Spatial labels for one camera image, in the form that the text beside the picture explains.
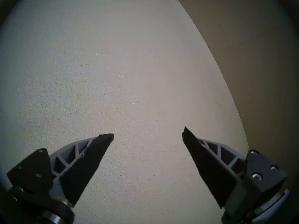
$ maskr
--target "white textured surface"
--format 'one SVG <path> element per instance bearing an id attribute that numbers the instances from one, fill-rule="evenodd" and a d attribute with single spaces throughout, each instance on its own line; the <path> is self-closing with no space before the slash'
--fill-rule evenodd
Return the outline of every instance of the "white textured surface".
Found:
<path id="1" fill-rule="evenodd" d="M 22 0 L 0 34 L 1 169 L 114 133 L 75 223 L 220 223 L 182 141 L 245 154 L 231 94 L 174 0 Z"/>

